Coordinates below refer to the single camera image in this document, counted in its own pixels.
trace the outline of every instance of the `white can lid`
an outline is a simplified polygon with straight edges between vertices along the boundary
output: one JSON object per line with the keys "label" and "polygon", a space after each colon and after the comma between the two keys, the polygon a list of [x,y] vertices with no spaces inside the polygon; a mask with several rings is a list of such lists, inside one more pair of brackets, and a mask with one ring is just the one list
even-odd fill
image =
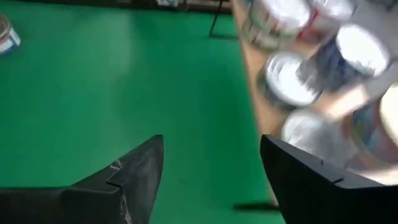
{"label": "white can lid", "polygon": [[[313,103],[322,92],[322,86],[313,88],[318,80],[315,67],[300,67],[304,58],[293,52],[277,52],[266,63],[265,76],[271,90],[286,103],[307,106]],[[303,80],[300,72],[306,72]]]}
{"label": "white can lid", "polygon": [[343,58],[366,75],[376,77],[390,64],[391,57],[386,46],[356,24],[341,27],[336,41]]}
{"label": "white can lid", "polygon": [[257,0],[287,27],[305,27],[311,18],[311,9],[304,0]]}
{"label": "white can lid", "polygon": [[341,21],[350,19],[356,9],[354,3],[349,0],[311,0],[310,2],[322,14]]}

